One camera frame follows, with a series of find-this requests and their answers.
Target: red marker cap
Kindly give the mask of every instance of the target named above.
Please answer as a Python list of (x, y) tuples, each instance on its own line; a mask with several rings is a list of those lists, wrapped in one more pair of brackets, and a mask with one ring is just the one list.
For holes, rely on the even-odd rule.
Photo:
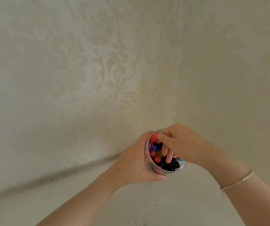
[(155, 161), (156, 163), (159, 163), (159, 162), (161, 162), (161, 158), (160, 158), (159, 156), (156, 156), (156, 157), (154, 158), (154, 161)]
[(156, 151), (151, 151), (150, 155), (151, 155), (152, 158), (154, 158), (157, 155), (157, 152)]
[(157, 136), (158, 136), (158, 132), (155, 132), (151, 137), (150, 137), (150, 141), (152, 142), (152, 143), (155, 143), (156, 142), (156, 140), (158, 139), (157, 138)]

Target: hand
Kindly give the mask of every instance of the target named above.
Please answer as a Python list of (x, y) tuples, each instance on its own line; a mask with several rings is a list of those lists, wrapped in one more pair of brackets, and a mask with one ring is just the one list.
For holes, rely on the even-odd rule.
[(117, 180), (119, 187), (141, 181), (166, 180), (165, 175), (149, 171), (144, 162), (144, 144), (151, 133), (152, 131), (143, 133), (106, 171)]
[(182, 124), (163, 129), (157, 138), (163, 143), (162, 154), (167, 163), (178, 155), (182, 160), (204, 167), (216, 149), (214, 144)]

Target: right hand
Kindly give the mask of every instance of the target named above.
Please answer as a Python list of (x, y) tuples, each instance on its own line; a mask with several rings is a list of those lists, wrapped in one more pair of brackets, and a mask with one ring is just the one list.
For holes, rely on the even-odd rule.
[(163, 129), (157, 138), (163, 143), (162, 154), (166, 156), (167, 163), (179, 156), (182, 160), (204, 167), (216, 149), (214, 144), (182, 124)]

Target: white floor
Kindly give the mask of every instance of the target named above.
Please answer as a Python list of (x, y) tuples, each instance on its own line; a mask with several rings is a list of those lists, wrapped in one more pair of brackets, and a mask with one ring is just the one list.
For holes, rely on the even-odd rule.
[[(111, 163), (0, 200), (0, 225), (35, 225), (86, 187)], [(243, 225), (207, 171), (188, 164), (167, 181), (123, 187), (92, 225)]]

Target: purple marker cap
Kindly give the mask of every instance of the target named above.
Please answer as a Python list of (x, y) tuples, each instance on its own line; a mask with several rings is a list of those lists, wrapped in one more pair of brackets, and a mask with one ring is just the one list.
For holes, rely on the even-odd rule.
[(151, 142), (148, 142), (148, 149), (152, 150), (153, 149), (153, 144)]

